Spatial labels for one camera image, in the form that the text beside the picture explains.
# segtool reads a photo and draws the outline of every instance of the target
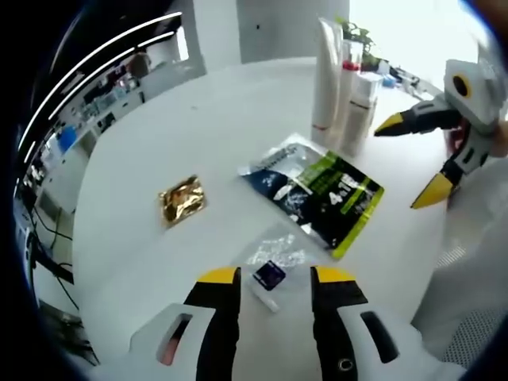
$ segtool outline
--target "robotic claw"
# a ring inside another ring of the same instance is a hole
[[[324,381],[458,379],[464,369],[423,348],[420,333],[374,307],[354,277],[310,268],[314,339]],[[231,380],[240,338],[241,270],[202,276],[183,304],[171,304],[131,338],[121,359],[92,369],[92,379]]]
[[[414,209],[445,200],[464,175],[482,167],[491,151],[499,114],[508,97],[506,77],[487,61],[469,63],[449,60],[444,75],[444,93],[432,101],[389,117],[376,131],[377,137],[428,133],[465,128],[465,138],[443,168],[430,180],[411,205]]]

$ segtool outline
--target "white tube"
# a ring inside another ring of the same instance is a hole
[[[314,142],[325,145],[337,108],[337,85],[341,68],[339,65],[341,26],[319,18],[318,41],[311,137]]]

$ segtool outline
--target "clear plastic bag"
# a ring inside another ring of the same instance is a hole
[[[327,262],[319,254],[326,257],[298,234],[276,224],[249,244],[233,264],[241,267],[242,283],[275,313],[292,294],[301,294],[310,286],[310,267]],[[270,286],[260,282],[260,278]]]

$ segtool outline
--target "white round table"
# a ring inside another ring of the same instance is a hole
[[[129,338],[202,273],[228,265],[277,222],[303,235],[259,196],[237,167],[293,132],[310,136],[314,60],[229,67],[170,89],[121,119],[99,139],[75,213],[73,261],[80,313],[101,361],[129,349]],[[383,90],[373,125],[416,100]],[[445,160],[442,133],[370,136],[354,159],[385,187],[364,231],[337,266],[356,275],[371,302],[408,322],[441,252],[445,204],[411,202]],[[172,229],[158,192],[197,174],[209,205]],[[327,255],[309,241],[309,250]],[[319,379],[310,290],[277,314],[242,294],[236,379]]]

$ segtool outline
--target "gold foil packet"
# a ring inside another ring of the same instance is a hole
[[[168,228],[206,206],[205,192],[196,175],[160,193],[159,199],[162,206],[162,215]]]

